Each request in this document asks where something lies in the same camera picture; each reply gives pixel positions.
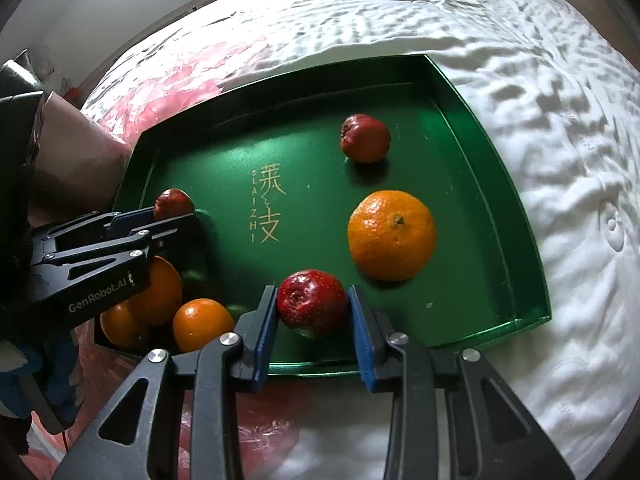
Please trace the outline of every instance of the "apple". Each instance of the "apple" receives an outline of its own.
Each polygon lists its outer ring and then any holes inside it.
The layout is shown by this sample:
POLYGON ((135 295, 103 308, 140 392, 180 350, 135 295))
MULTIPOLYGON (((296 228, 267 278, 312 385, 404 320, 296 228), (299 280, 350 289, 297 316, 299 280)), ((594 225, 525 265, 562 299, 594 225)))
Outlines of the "apple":
POLYGON ((388 128, 371 116, 355 114, 342 123, 340 149, 355 162, 370 164, 382 160, 390 146, 388 128))
POLYGON ((300 270, 278 288, 280 319, 305 337, 322 337, 340 326, 349 300, 342 284, 322 270, 300 270))
POLYGON ((154 204, 154 220, 166 220, 174 216, 195 213, 196 208, 183 190, 172 187, 162 192, 154 204))

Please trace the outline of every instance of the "pink plastic bag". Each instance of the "pink plastic bag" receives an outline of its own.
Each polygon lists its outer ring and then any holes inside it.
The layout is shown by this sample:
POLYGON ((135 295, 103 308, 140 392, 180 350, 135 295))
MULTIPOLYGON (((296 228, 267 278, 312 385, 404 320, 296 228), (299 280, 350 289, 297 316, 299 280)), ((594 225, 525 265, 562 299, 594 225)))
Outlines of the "pink plastic bag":
MULTIPOLYGON (((134 368, 134 363, 90 343, 92 322, 76 329, 80 361, 84 370, 86 396, 76 423, 66 432, 70 446, 80 437, 104 403, 134 368)), ((298 441, 298 428, 292 423, 304 410, 307 388, 300 381, 268 381, 258 394, 238 394, 238 437, 245 473, 259 467, 277 467, 298 441)), ((178 450, 178 478, 189 480, 191 436, 191 392, 185 394, 178 450)), ((44 431, 37 416, 36 425, 57 450, 64 451, 61 435, 44 431)), ((49 480, 57 467, 55 459, 30 451, 23 459, 40 480, 49 480)))
POLYGON ((187 53, 176 54, 168 47, 156 53, 162 59, 155 59, 150 66, 141 63, 135 67, 133 88, 96 120, 133 148, 145 130, 220 94, 221 81, 267 47, 263 37, 250 42, 225 39, 187 53))

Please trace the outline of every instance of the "white wall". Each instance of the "white wall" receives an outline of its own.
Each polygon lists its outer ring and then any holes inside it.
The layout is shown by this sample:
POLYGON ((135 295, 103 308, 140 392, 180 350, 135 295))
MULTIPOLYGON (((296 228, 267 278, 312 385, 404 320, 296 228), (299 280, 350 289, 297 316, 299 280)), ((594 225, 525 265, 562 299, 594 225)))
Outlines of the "white wall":
POLYGON ((0 63, 29 48, 78 86, 142 30, 191 0, 23 0, 0 32, 0 63))

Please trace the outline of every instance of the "mandarin orange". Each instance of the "mandarin orange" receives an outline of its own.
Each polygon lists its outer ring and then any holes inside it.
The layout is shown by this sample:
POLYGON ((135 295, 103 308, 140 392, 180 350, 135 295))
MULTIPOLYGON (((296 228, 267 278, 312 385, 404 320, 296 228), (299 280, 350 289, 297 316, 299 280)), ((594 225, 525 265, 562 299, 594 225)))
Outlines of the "mandarin orange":
POLYGON ((174 316, 174 337, 183 352, 200 350, 208 342, 231 332, 236 323, 225 307, 214 300, 192 300, 174 316))
POLYGON ((121 350, 140 348, 149 335, 149 328, 131 315, 127 301, 101 313, 100 327, 111 344, 121 350))
POLYGON ((149 283, 129 299, 129 309, 140 323, 162 325, 171 321, 182 304, 182 279, 172 264, 155 256, 149 265, 149 283))
POLYGON ((347 237, 360 270, 385 282, 415 276, 436 247, 431 212, 398 190, 376 191, 360 202, 349 218, 347 237))

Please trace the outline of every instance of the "wrinkled white sheet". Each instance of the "wrinkled white sheet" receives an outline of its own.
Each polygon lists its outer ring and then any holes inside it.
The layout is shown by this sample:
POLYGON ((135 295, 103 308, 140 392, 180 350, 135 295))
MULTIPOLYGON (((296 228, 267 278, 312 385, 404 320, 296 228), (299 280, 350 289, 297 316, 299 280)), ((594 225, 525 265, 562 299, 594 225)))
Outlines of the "wrinkled white sheet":
MULTIPOLYGON (((488 355, 585 478, 640 392, 639 73, 564 0, 221 0, 198 14, 269 44, 225 91, 361 57, 440 66, 513 178, 553 304, 551 322, 488 355)), ((382 478, 388 397, 340 380, 308 403, 289 458, 252 478, 382 478)))

